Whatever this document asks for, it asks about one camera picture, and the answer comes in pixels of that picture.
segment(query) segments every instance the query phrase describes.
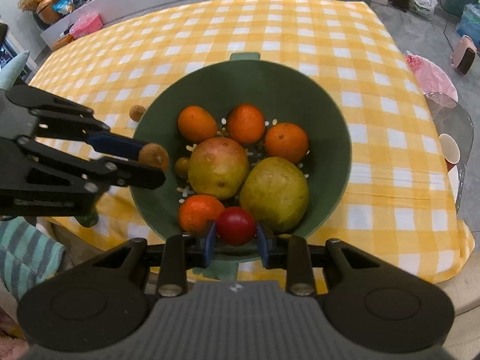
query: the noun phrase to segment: white plastic bag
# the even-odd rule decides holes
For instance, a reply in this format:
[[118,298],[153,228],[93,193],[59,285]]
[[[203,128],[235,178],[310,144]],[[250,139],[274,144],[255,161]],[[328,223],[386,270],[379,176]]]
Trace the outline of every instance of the white plastic bag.
[[438,0],[410,0],[410,10],[416,14],[431,20]]

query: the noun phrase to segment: pink portable device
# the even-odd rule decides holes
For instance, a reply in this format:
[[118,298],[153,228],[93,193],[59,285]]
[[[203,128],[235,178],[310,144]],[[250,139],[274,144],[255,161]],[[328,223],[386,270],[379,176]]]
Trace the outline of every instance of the pink portable device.
[[473,64],[476,52],[477,48],[473,40],[467,35],[462,36],[450,57],[452,67],[458,72],[466,74]]

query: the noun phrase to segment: green bowl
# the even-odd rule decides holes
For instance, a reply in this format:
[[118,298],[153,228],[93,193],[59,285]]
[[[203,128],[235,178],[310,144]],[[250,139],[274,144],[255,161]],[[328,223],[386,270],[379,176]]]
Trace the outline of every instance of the green bowl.
[[[181,232],[177,212],[186,181],[175,175],[175,161],[189,156],[177,129],[179,113],[189,105],[207,110],[221,126],[222,118],[237,105],[253,104],[265,120],[295,123],[310,141],[301,170],[308,174],[310,204],[292,234],[308,237],[330,216],[340,201],[350,175],[351,144],[345,120],[332,98],[307,76],[281,64],[253,60],[240,54],[184,76],[165,90],[143,115],[134,137],[161,144],[170,155],[166,182],[156,190],[132,187],[133,200],[148,226],[163,239]],[[259,258],[256,245],[222,245],[216,260],[237,263]]]

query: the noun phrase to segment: pink box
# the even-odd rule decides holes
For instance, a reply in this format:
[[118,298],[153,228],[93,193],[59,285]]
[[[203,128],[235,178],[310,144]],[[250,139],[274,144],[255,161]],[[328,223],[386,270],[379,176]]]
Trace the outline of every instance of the pink box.
[[102,19],[98,13],[89,13],[80,17],[77,22],[70,28],[70,35],[75,39],[89,35],[100,30],[103,27]]

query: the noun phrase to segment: striped towel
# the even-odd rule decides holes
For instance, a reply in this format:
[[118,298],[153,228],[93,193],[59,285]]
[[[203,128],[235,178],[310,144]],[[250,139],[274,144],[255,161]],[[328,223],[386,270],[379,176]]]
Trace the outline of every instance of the striped towel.
[[0,223],[0,278],[17,300],[57,272],[65,251],[22,217]]

